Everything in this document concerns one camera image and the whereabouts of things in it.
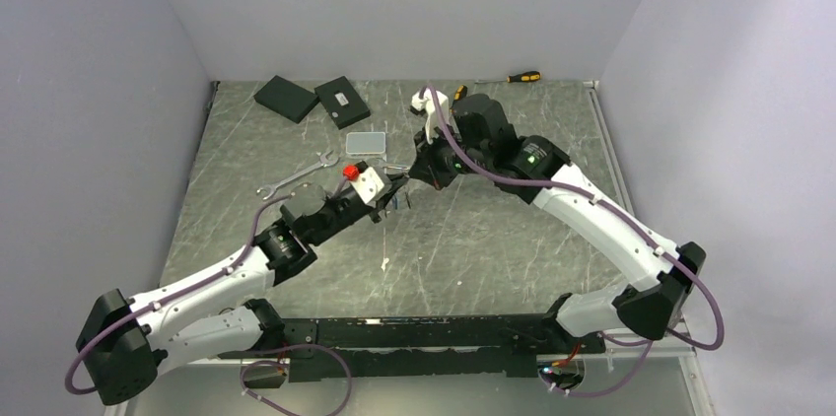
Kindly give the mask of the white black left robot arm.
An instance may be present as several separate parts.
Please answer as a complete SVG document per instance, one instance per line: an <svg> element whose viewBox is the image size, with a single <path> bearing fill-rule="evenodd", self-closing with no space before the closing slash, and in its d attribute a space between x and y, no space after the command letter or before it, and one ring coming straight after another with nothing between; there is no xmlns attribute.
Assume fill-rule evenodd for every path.
<svg viewBox="0 0 836 416"><path fill-rule="evenodd" d="M264 229L251 224L244 245L222 260L155 290L99 295L77 338L66 389L82 393L73 378L85 368L92 381L85 392L113 406L205 357L275 354L285 323L263 293L301 274L316 261L318 246L359 220L378 222L407 182L404 173L369 167L343 178L336 192L300 184L268 202L279 205L277 220Z"/></svg>

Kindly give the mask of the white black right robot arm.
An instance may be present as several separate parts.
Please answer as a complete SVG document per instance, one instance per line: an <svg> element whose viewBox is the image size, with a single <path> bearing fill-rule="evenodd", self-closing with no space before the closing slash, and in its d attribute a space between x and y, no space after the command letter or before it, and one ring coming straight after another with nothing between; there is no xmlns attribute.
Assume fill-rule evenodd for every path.
<svg viewBox="0 0 836 416"><path fill-rule="evenodd" d="M483 175L568 225L623 275L607 288L561 296L545 315L549 348L566 352L588 334L621 327L652 341L671 332L706 258L697 243L677 244L645 227L551 141L518 135L484 94L451 102L424 88L410 110L426 117L414 137L411 178L443 189L460 175Z"/></svg>

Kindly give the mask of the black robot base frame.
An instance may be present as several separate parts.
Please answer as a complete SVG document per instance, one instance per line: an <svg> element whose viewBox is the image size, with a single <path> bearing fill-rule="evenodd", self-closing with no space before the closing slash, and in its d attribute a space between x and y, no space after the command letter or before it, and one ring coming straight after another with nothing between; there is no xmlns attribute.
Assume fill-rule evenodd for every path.
<svg viewBox="0 0 836 416"><path fill-rule="evenodd" d="M463 316L302 317L225 359L283 357L292 382L500 374L533 378L550 357L600 355L601 337L559 335L538 313Z"/></svg>

